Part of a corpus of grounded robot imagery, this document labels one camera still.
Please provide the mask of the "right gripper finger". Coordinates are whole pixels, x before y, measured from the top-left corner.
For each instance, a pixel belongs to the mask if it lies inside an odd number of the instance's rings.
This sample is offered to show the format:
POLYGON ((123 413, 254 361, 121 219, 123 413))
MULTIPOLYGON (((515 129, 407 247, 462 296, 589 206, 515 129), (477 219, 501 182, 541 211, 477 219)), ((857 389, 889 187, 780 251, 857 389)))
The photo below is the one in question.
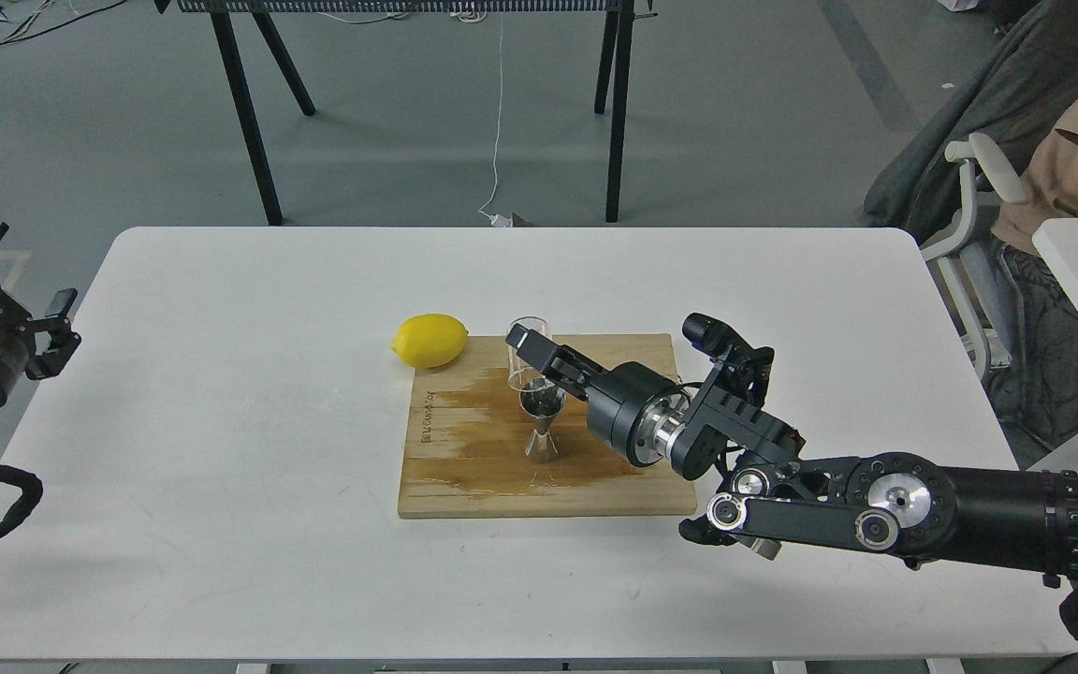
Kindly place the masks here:
POLYGON ((569 348, 568 345, 557 344, 556 342, 550 340, 550 338, 539 336, 536 332, 534 334, 533 364, 536 367, 536 370, 542 370, 545 364, 551 363, 552 361, 586 361, 596 366, 596 375, 600 375, 606 372, 606 368, 604 366, 596 363, 595 361, 591 361, 591 359, 588 359, 585 355, 578 353, 578 350, 573 350, 573 348, 569 348))
POLYGON ((552 361, 540 372, 563 391, 579 401, 588 402, 588 388, 596 375, 596 366, 586 361, 552 361))

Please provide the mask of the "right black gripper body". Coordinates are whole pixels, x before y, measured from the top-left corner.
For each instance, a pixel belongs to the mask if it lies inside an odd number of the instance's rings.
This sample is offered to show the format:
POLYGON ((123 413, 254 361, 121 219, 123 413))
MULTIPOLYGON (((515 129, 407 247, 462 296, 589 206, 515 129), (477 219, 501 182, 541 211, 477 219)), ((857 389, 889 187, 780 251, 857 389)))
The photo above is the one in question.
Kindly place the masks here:
POLYGON ((692 400, 680 384, 638 362, 588 375, 585 393, 590 434, 640 468, 667 456, 671 432, 692 400))

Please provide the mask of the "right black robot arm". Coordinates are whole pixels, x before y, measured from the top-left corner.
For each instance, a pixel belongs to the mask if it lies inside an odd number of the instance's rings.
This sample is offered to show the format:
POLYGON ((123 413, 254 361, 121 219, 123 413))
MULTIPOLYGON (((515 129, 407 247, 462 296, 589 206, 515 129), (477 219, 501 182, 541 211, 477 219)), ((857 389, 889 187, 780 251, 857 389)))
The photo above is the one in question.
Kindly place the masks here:
POLYGON ((685 338, 713 363, 694 393, 645 364, 612 370, 515 324, 519 358, 588 403, 588 428, 634 466, 668 460, 692 481, 715 469, 720 486, 703 515, 679 526, 697 545, 736 542, 774 558, 782 542, 901 559, 987 564, 1040 573, 1072 593, 1060 620, 1078 641, 1078 474, 939 466, 908 452, 800 456, 803 436, 765 412, 774 350, 730 325, 686 316, 685 338))

